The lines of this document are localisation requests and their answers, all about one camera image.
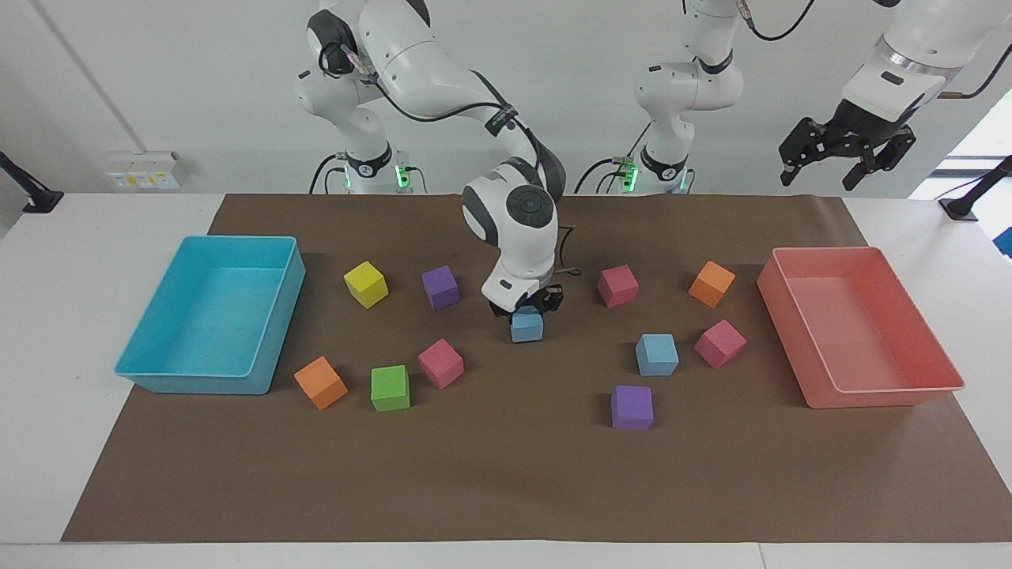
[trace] light blue cube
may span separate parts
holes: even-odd
[[[670,376],[678,368],[678,348],[671,334],[644,334],[636,344],[636,360],[644,377]]]
[[[509,330],[513,343],[536,342],[544,336],[544,320],[536,308],[525,306],[513,314]]]

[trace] yellow cube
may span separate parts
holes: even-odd
[[[351,296],[366,309],[372,308],[390,294],[387,290],[387,279],[369,261],[363,262],[345,274],[344,282],[348,284]]]

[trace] white wall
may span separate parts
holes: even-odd
[[[305,191],[319,160],[341,147],[336,131],[305,113],[291,94],[294,76],[315,65],[304,28],[316,0],[6,3],[13,7],[0,19],[0,148],[54,187],[104,190],[103,153],[136,149],[66,47],[144,147],[182,156],[193,174],[190,191]],[[805,0],[753,4],[770,33],[793,21]],[[641,69],[686,57],[675,0],[429,0],[429,8],[447,52],[497,84],[573,182],[598,158],[624,153],[646,124],[632,97]],[[743,26],[740,104],[693,116],[696,191],[841,193],[849,162],[810,166],[782,188],[777,146],[803,115],[829,118],[889,17],[870,0],[823,0],[778,44],[761,43]],[[952,87],[975,88],[1010,38],[1006,26]],[[936,101],[920,111],[912,123],[920,140],[905,162],[856,194],[912,192],[1010,87],[1006,70],[979,99]],[[503,158],[468,119],[422,126],[383,101],[370,107],[434,191],[457,191]],[[0,181],[0,192],[11,191]]]

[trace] pink plastic tray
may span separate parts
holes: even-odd
[[[759,291],[811,407],[916,405],[965,387],[878,249],[774,249]]]

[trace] plastic tray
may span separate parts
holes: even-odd
[[[774,249],[759,290],[811,407],[916,405],[965,386],[878,249]]]
[[[294,238],[187,237],[116,374],[155,393],[266,393],[305,276]]]

